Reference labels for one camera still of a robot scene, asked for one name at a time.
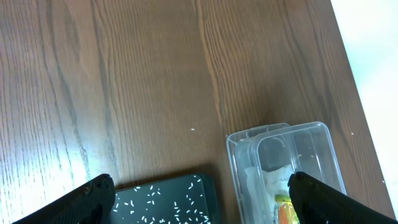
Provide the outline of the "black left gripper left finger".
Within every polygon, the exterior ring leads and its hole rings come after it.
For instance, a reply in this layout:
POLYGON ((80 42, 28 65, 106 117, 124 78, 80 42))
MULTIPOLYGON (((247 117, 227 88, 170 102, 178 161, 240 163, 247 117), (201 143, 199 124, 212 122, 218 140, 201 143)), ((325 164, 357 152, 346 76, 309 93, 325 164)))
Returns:
POLYGON ((115 196, 111 176, 101 174, 16 223, 109 224, 115 196))

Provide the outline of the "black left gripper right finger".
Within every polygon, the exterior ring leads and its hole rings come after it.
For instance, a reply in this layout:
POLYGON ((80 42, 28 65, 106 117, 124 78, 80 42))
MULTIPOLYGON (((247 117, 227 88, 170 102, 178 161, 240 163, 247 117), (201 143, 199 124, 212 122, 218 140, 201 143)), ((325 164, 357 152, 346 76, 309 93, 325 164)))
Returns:
POLYGON ((292 174, 288 186, 300 223, 397 224, 304 172, 292 174))

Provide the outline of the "white paper napkin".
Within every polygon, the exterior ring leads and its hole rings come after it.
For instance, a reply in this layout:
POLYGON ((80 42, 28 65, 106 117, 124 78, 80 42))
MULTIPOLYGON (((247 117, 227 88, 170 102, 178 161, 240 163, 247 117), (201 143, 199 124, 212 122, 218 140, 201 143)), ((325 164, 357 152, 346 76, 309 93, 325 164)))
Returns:
POLYGON ((257 171, 254 167, 248 167, 245 170, 246 185, 249 192, 251 203, 252 218, 254 223, 272 223, 275 222, 275 201, 276 195, 289 195, 287 182, 294 170, 290 164, 277 170, 266 172, 262 171, 265 190, 257 189, 260 182, 256 180, 257 171))

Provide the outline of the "yellow green snack wrapper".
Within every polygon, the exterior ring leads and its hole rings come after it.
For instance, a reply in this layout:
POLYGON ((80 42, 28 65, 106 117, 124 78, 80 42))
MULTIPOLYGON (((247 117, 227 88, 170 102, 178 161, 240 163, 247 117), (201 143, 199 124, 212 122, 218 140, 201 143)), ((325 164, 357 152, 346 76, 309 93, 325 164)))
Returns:
POLYGON ((299 218, 294 210, 291 198, 287 195, 275 195, 278 224, 299 224, 299 218))

